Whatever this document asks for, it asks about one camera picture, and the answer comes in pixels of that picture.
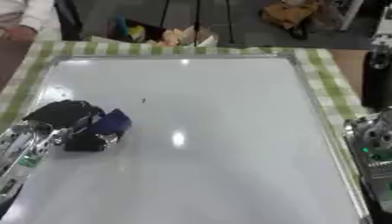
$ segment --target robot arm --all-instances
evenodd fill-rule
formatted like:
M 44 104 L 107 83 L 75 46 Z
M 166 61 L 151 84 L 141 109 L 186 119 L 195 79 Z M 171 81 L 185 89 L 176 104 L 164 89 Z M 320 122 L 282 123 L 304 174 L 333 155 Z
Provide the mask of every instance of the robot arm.
M 346 121 L 344 138 L 373 223 L 392 223 L 392 108 Z
M 0 206 L 15 197 L 54 145 L 64 145 L 66 151 L 102 151 L 130 125 L 121 110 L 105 114 L 86 101 L 57 101 L 30 113 L 0 135 Z

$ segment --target white sleeve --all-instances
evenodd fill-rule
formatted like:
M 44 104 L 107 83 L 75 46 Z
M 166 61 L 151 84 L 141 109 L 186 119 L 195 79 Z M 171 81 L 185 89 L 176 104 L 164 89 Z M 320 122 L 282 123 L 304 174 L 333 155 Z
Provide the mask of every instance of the white sleeve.
M 51 16 L 53 6 L 54 0 L 27 0 L 20 24 L 39 31 L 42 24 Z

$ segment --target floor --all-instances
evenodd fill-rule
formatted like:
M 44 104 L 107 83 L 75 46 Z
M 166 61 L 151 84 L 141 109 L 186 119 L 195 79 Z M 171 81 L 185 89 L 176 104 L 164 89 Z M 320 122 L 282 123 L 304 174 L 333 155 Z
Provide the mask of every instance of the floor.
M 292 46 L 337 49 L 368 49 L 376 20 L 360 17 L 350 31 L 311 31 L 306 41 L 295 40 L 281 28 L 262 21 L 257 12 L 277 0 L 229 0 L 232 9 L 234 43 L 230 43 L 226 0 L 201 1 L 201 23 L 220 35 L 220 46 Z M 76 2 L 85 24 L 84 34 L 102 35 L 115 15 L 159 25 L 165 0 L 79 0 Z M 171 0 L 164 27 L 185 29 L 194 21 L 196 0 Z

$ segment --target white board surface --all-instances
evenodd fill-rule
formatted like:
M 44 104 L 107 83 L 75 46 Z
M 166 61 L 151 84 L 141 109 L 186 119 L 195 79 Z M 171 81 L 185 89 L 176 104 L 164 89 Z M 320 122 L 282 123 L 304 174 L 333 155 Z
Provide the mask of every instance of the white board surface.
M 358 223 L 287 59 L 70 59 L 38 105 L 62 99 L 133 127 L 104 152 L 51 151 L 0 223 Z

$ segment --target green checkered tablecloth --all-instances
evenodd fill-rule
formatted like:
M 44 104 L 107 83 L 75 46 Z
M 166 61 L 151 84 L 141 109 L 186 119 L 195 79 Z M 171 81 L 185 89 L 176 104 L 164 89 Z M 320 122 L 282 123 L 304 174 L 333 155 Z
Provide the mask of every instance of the green checkered tablecloth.
M 348 149 L 341 138 L 342 124 L 345 119 L 366 114 L 358 97 L 348 85 L 341 71 L 333 61 L 332 55 L 325 49 L 251 47 L 247 49 L 215 47 L 155 47 L 127 43 L 95 42 L 39 42 L 27 53 L 20 68 L 11 78 L 7 87 L 0 94 L 0 125 L 2 130 L 15 119 L 22 116 L 38 92 L 39 84 L 45 76 L 45 69 L 53 58 L 71 55 L 166 55 L 166 54 L 262 54 L 294 53 L 304 70 L 312 92 L 318 99 L 320 111 L 325 116 L 333 137 L 339 146 L 332 149 L 336 165 L 355 208 L 361 217 L 368 211 L 364 206 L 356 181 L 356 169 Z

